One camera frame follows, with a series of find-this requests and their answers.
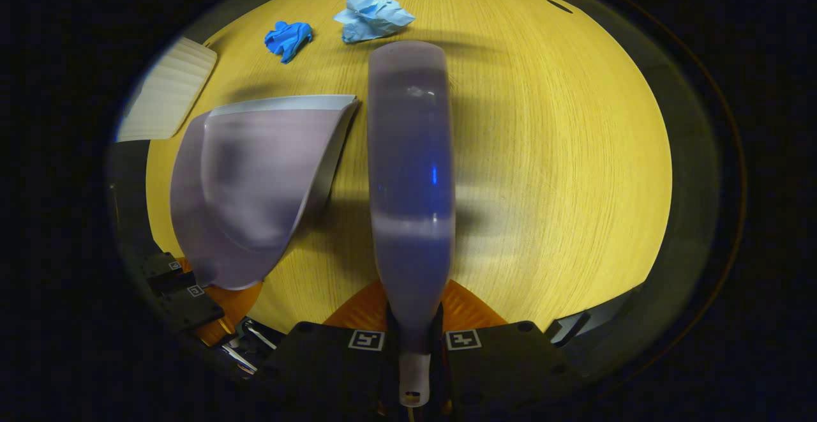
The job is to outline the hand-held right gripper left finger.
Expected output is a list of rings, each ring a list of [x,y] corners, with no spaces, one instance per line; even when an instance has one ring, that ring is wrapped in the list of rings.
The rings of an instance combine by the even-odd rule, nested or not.
[[[301,321],[264,361],[282,413],[397,413],[399,329],[380,282],[323,323]]]

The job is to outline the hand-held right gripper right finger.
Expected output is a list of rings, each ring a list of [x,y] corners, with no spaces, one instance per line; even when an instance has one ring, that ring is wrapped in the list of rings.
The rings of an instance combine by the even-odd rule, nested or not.
[[[433,383],[442,414],[535,414],[572,398],[583,377],[533,321],[503,320],[450,280],[435,320],[440,326]]]

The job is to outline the pink dustpan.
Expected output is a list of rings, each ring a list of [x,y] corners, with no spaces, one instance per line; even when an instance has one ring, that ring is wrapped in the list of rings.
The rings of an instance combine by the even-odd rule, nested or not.
[[[173,231],[199,285],[265,279],[327,198],[354,95],[273,97],[195,117],[172,169]]]

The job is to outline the white garbage bin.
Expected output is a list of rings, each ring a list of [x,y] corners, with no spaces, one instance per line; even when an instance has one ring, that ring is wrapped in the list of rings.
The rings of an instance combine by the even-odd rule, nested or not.
[[[217,62],[217,52],[180,37],[161,53],[135,87],[114,142],[172,138]]]

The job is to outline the small pink broom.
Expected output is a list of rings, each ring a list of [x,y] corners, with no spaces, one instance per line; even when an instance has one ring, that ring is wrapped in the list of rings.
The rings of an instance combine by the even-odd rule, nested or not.
[[[377,274],[398,327],[398,402],[431,399],[431,331],[456,224],[446,53],[396,41],[370,55],[367,136]]]

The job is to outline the dark blue paper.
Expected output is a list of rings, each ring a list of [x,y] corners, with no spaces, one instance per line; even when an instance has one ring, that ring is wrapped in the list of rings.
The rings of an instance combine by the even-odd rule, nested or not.
[[[264,38],[264,44],[270,53],[280,56],[280,62],[289,64],[298,50],[313,39],[312,27],[304,22],[286,23],[277,21],[274,29]]]

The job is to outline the light blue paper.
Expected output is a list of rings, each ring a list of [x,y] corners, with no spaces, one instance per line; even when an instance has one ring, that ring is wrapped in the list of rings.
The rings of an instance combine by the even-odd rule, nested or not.
[[[362,43],[397,33],[416,17],[396,0],[345,0],[333,20],[341,24],[344,43]]]

